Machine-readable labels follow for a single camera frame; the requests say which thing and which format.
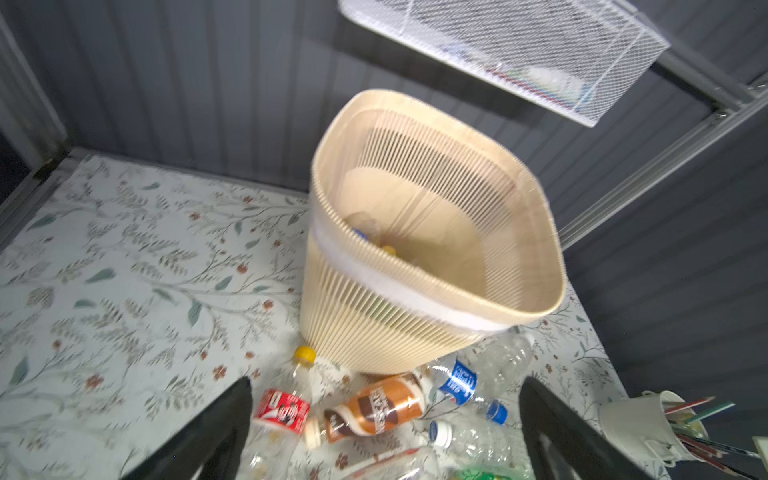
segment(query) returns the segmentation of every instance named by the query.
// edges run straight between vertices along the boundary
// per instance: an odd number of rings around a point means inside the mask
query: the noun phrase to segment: yellow bottle cap
[[[299,360],[306,360],[309,363],[314,363],[315,358],[317,357],[317,354],[314,350],[309,348],[308,346],[300,346],[296,349],[296,352],[293,353],[293,358],[299,359]]]

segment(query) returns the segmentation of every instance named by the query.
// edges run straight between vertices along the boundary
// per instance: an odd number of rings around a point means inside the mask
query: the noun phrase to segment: red label
[[[310,404],[290,393],[268,389],[261,397],[255,419],[280,425],[301,435],[310,413]]]

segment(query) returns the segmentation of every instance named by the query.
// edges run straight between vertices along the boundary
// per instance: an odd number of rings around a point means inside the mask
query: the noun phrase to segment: orange and brown bottle label
[[[392,376],[357,392],[346,403],[327,409],[328,441],[369,437],[422,416],[424,394],[411,374]]]

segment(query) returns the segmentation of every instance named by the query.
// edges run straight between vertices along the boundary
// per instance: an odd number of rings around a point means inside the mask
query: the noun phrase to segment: table surface
[[[266,388],[301,342],[308,220],[303,197],[81,162],[0,255],[0,478],[118,478],[236,379]],[[570,284],[524,328],[537,339],[531,375],[599,430],[599,405],[626,392]],[[321,406],[367,381],[322,359],[313,371]],[[425,438],[414,422],[300,445],[289,478],[340,478]]]

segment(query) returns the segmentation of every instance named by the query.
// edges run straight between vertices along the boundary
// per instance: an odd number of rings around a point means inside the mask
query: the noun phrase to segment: wire mesh shelf
[[[339,9],[588,127],[669,47],[611,0],[339,0]]]

